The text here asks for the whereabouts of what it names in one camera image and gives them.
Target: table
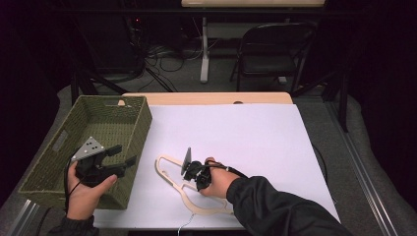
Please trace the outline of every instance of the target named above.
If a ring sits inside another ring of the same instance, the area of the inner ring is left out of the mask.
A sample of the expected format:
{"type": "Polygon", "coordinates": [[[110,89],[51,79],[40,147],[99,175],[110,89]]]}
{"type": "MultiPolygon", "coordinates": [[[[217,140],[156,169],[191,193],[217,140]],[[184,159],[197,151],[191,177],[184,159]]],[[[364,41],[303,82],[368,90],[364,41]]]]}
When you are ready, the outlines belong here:
{"type": "MultiPolygon", "coordinates": [[[[124,95],[145,95],[153,120],[128,209],[97,209],[94,213],[96,227],[177,230],[188,222],[191,212],[185,208],[178,193],[154,169],[154,161],[161,154],[183,159],[188,147],[192,148],[193,160],[204,161],[212,155],[249,176],[264,175],[278,190],[314,200],[338,218],[301,116],[288,93],[168,92],[124,95]],[[235,101],[243,104],[232,104],[235,101]],[[265,129],[265,124],[269,123],[275,126],[265,129]],[[266,139],[254,140],[259,135],[266,139]],[[275,153],[277,148],[285,155],[275,153]]],[[[162,168],[175,181],[182,181],[178,166],[164,163],[162,168]]],[[[186,193],[199,206],[214,207],[216,204],[192,190],[186,193]]],[[[233,215],[220,213],[195,215],[184,228],[187,229],[227,230],[242,229],[242,226],[233,215]]]]}
{"type": "MultiPolygon", "coordinates": [[[[182,0],[183,7],[190,8],[322,8],[325,5],[325,0],[182,0]]],[[[221,33],[234,32],[229,34],[227,38],[239,38],[251,27],[255,25],[243,24],[244,27],[226,27],[221,29],[221,33]]],[[[203,17],[203,61],[200,80],[203,84],[209,81],[209,47],[208,38],[210,36],[218,37],[218,33],[208,33],[209,24],[206,17],[203,17]]]]}

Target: basket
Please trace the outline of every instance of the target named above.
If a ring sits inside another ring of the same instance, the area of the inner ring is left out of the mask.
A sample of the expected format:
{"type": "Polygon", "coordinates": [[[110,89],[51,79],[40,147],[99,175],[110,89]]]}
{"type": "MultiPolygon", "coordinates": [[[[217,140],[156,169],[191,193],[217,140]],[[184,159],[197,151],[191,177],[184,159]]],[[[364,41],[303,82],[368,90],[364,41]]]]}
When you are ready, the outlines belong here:
{"type": "Polygon", "coordinates": [[[123,163],[136,156],[136,164],[101,197],[97,208],[127,208],[133,183],[148,135],[151,114],[144,96],[80,96],[55,133],[19,193],[46,207],[65,207],[64,169],[71,155],[94,137],[106,148],[122,151],[104,158],[102,164],[123,163]]]}

